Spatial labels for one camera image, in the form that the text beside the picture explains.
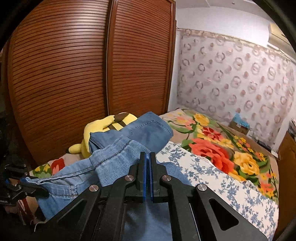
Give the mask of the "circle patterned sheer curtain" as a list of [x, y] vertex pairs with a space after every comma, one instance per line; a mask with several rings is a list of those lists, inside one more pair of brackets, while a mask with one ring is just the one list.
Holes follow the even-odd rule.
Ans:
[[239, 115], [274, 147], [295, 101], [295, 61], [227, 35], [180, 29], [177, 102], [222, 123]]

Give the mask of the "blue denim jeans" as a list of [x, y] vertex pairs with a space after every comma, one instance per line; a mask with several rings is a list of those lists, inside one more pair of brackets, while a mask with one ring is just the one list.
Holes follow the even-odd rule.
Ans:
[[[49, 178], [27, 178], [27, 183], [36, 184], [49, 192], [47, 198], [38, 200], [46, 222], [91, 185], [105, 187], [127, 175], [130, 166], [137, 164], [140, 154], [144, 152], [147, 155], [145, 198], [142, 203], [126, 204], [121, 240], [173, 240], [168, 203], [152, 201], [149, 177], [150, 153], [158, 153], [172, 135], [168, 127], [155, 118], [145, 119], [117, 133], [101, 133], [101, 140], [91, 140], [93, 153], [89, 158], [77, 161]], [[176, 165], [163, 165], [169, 175], [189, 185]]]

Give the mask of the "yellow plush toy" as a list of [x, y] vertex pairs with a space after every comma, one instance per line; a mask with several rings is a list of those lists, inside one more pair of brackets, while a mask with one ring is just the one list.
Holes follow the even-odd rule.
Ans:
[[69, 147], [68, 152], [70, 154], [82, 154], [84, 158], [88, 158], [91, 156], [89, 147], [91, 133], [103, 133], [109, 130], [119, 131], [126, 125], [136, 120], [137, 117], [135, 115], [123, 112], [116, 115], [109, 115], [103, 119], [90, 122], [84, 128], [82, 142], [80, 144], [74, 144]]

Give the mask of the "cardboard box with blue cloth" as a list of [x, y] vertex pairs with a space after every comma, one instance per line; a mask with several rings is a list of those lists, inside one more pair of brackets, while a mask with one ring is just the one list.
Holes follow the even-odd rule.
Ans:
[[239, 113], [235, 113], [229, 127], [244, 135], [247, 135], [250, 130], [250, 124], [245, 119], [242, 119]]

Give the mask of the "white wall air conditioner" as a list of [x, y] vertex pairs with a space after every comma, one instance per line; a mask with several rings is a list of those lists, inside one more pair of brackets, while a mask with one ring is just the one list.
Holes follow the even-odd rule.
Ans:
[[268, 42], [278, 48], [287, 47], [290, 45], [287, 37], [281, 31], [281, 29], [275, 23], [270, 23], [269, 27], [269, 39]]

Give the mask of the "brown wooden dresser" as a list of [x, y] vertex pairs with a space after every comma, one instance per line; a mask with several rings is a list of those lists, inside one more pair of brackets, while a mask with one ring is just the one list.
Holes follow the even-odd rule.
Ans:
[[278, 238], [295, 218], [295, 140], [286, 133], [278, 149], [279, 219], [274, 238]]

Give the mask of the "blue white floral quilt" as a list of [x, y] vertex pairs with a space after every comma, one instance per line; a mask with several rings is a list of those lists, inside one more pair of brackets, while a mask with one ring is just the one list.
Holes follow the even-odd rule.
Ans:
[[156, 154], [156, 158], [161, 163], [174, 163], [193, 186], [206, 184], [268, 240], [273, 239], [278, 226], [278, 205], [263, 196], [250, 181], [237, 181], [217, 169], [205, 157], [191, 154], [173, 142], [168, 142]]

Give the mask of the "brown louvered wardrobe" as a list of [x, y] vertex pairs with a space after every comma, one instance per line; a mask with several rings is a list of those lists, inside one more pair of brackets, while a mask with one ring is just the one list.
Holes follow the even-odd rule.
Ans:
[[1, 1], [1, 83], [31, 166], [123, 111], [168, 110], [174, 1]]

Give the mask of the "floral fleece blanket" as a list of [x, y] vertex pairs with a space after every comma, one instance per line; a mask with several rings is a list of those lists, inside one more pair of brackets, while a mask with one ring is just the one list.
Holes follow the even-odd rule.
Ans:
[[[162, 116], [150, 111], [121, 130], [151, 118], [155, 118], [172, 132], [170, 142], [179, 144], [191, 154], [205, 157], [217, 169], [239, 182], [250, 181], [263, 196], [278, 202], [278, 168], [274, 158], [243, 134], [188, 109], [177, 109]], [[91, 133], [89, 141], [98, 142], [101, 140], [101, 133]], [[60, 159], [34, 169], [33, 175], [38, 178], [50, 177], [70, 165], [71, 158], [74, 161], [84, 159], [82, 154], [68, 152]]]

